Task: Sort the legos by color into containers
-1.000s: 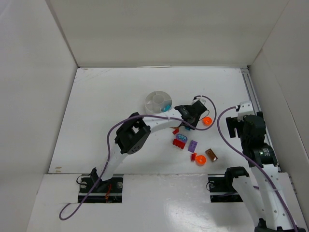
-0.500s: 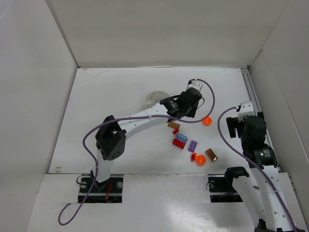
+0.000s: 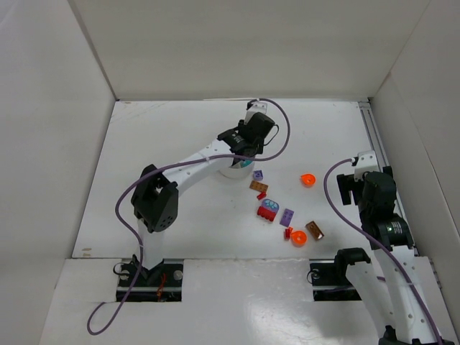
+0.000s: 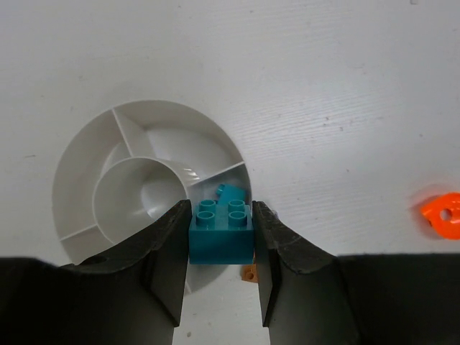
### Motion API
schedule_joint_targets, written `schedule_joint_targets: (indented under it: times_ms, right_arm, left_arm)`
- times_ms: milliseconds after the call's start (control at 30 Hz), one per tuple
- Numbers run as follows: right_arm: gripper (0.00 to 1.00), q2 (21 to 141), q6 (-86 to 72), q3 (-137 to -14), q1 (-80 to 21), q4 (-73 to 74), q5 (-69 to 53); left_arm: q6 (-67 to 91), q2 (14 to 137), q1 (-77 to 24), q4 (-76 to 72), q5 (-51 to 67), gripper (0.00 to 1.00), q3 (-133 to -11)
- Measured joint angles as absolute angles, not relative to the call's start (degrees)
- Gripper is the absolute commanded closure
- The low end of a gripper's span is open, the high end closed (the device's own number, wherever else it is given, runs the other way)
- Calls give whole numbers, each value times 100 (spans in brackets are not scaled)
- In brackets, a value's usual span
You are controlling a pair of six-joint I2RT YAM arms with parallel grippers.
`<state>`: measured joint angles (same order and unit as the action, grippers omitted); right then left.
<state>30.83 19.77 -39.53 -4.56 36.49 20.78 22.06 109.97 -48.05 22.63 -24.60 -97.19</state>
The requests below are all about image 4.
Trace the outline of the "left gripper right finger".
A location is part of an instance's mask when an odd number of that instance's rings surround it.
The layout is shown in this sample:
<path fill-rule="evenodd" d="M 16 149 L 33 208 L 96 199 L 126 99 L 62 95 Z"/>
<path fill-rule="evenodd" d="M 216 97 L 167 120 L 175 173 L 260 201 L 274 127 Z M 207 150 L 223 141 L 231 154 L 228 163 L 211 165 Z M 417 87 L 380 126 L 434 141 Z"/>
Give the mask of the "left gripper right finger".
<path fill-rule="evenodd" d="M 252 204 L 272 344 L 457 344 L 457 254 L 333 256 Z"/>

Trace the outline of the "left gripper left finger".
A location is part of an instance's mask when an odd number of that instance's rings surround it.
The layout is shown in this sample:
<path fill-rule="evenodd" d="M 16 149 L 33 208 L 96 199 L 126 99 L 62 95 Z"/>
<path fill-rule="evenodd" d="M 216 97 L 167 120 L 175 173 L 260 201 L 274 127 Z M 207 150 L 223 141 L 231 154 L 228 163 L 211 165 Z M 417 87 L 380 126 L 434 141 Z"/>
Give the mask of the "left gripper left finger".
<path fill-rule="evenodd" d="M 180 324 L 191 203 L 80 264 L 1 260 L 3 344 L 171 344 Z"/>

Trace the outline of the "white round divided container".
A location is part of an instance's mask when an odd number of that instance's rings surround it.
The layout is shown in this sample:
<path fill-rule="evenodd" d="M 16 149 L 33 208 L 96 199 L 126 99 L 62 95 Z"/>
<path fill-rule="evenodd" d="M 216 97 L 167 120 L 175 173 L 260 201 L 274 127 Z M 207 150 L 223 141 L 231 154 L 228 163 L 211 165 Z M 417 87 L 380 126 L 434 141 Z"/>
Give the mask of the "white round divided container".
<path fill-rule="evenodd" d="M 120 243 L 178 201 L 195 210 L 220 184 L 245 189 L 247 166 L 228 134 L 195 109 L 134 101 L 88 122 L 65 148 L 52 186 L 57 236 L 71 262 Z"/>

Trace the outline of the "teal lego brick pair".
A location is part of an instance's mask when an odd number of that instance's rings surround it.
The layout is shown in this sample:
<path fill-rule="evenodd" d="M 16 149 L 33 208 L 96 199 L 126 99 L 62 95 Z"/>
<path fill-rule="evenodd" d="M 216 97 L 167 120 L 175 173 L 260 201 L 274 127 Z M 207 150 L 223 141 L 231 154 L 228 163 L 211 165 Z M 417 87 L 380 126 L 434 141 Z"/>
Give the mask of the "teal lego brick pair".
<path fill-rule="evenodd" d="M 245 189 L 231 184 L 220 184 L 216 189 L 217 204 L 226 205 L 233 200 L 245 201 L 247 192 Z"/>

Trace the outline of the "orange round lego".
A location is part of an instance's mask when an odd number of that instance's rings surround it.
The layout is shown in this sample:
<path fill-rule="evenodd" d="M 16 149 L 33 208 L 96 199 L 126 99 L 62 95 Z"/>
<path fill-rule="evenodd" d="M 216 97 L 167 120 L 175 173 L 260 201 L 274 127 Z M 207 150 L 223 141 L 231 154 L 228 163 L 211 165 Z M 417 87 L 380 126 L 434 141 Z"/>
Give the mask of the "orange round lego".
<path fill-rule="evenodd" d="M 459 193 L 447 193 L 424 203 L 420 212 L 437 235 L 459 240 Z"/>

